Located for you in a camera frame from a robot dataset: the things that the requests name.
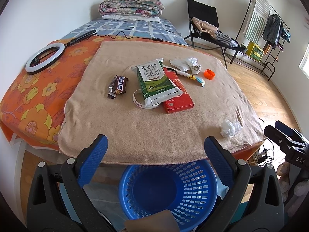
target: striped clothing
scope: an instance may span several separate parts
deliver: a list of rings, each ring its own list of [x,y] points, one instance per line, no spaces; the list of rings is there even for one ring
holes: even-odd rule
[[[245,38],[258,44],[264,32],[270,8],[271,6],[267,0],[251,1],[251,12],[244,30]]]
[[[231,39],[228,35],[224,35],[223,33],[216,32],[216,40],[220,43],[226,44],[231,47],[238,47],[237,42]]]

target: white plastic bag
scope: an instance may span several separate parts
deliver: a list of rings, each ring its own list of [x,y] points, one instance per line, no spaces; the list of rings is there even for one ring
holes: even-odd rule
[[[202,66],[197,63],[197,58],[195,57],[174,59],[170,60],[170,63],[181,71],[188,71],[191,69],[192,74],[198,74],[202,69]]]
[[[226,120],[221,124],[221,132],[220,134],[225,138],[234,137],[243,127],[241,126],[239,121],[236,121],[232,124],[231,121]]]

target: clothing rack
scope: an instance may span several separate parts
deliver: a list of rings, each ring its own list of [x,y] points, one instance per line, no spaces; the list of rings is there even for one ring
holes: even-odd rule
[[[250,9],[251,1],[252,1],[252,0],[249,1],[249,5],[248,5],[248,8],[247,8],[245,17],[244,17],[244,19],[243,19],[243,22],[242,22],[240,28],[239,28],[239,31],[238,31],[238,33],[237,33],[237,36],[236,36],[235,40],[237,40],[237,38],[239,37],[239,34],[240,34],[240,32],[241,32],[241,29],[242,29],[242,27],[243,27],[243,25],[244,25],[244,23],[245,23],[246,17],[247,17],[247,15],[248,15],[248,12],[249,12],[249,9]],[[288,28],[288,32],[289,32],[289,31],[290,31],[290,27],[288,27],[288,25],[284,22],[284,20],[282,19],[282,17],[280,17],[280,15],[279,15],[278,12],[274,9],[273,6],[271,6],[271,9],[272,9],[272,10],[277,14],[277,16],[281,19],[282,23]],[[268,78],[268,81],[269,81],[269,80],[271,79],[271,77],[274,75],[275,71],[276,71],[276,68],[275,68],[275,66],[274,66],[274,63],[275,63],[275,62],[278,62],[278,56],[279,56],[279,54],[280,54],[280,52],[281,52],[282,50],[279,49],[279,52],[278,52],[278,54],[276,55],[276,57],[274,57],[274,56],[271,54],[272,51],[273,51],[273,48],[270,50],[270,52],[267,53],[268,56],[267,56],[267,58],[266,58],[266,60],[265,60],[264,62],[262,62],[262,61],[258,62],[258,61],[256,61],[255,59],[249,57],[247,54],[242,53],[242,52],[237,52],[237,51],[236,51],[236,53],[235,53],[234,56],[232,56],[232,55],[230,55],[230,54],[227,54],[227,53],[226,53],[226,55],[227,55],[227,57],[231,60],[231,62],[230,62],[231,64],[235,61],[236,63],[239,63],[239,64],[241,64],[241,65],[243,65],[243,66],[246,66],[246,67],[249,68],[249,69],[252,69],[252,70],[254,70],[254,71],[256,71],[256,72],[260,72],[263,76],[267,77],[267,78]],[[246,57],[249,58],[250,60],[256,62],[257,64],[259,64],[259,65],[261,65],[261,66],[263,66],[263,68],[262,68],[262,69],[259,69],[259,68],[255,67],[255,66],[251,65],[250,63],[248,63],[248,62],[246,62],[246,61],[244,61],[244,60],[242,60],[242,59],[237,58],[236,56],[237,56],[238,53],[240,53],[240,54],[246,56]],[[269,57],[272,57],[272,58],[274,59],[273,62],[267,62],[267,60],[268,60]],[[268,75],[265,73],[265,69],[271,71],[271,75],[270,75],[270,76],[268,76]]]

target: blue laundry basket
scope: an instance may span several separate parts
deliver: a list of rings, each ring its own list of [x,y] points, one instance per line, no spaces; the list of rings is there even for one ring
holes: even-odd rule
[[[178,165],[131,165],[119,184],[119,200],[129,219],[169,209],[180,231],[198,226],[217,198],[217,179],[207,160]]]

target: floral quilt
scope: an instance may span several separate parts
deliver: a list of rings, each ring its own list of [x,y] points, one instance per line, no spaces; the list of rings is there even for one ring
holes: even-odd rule
[[[162,9],[164,5],[160,0],[104,0],[99,6],[99,13],[155,17],[162,15]]]

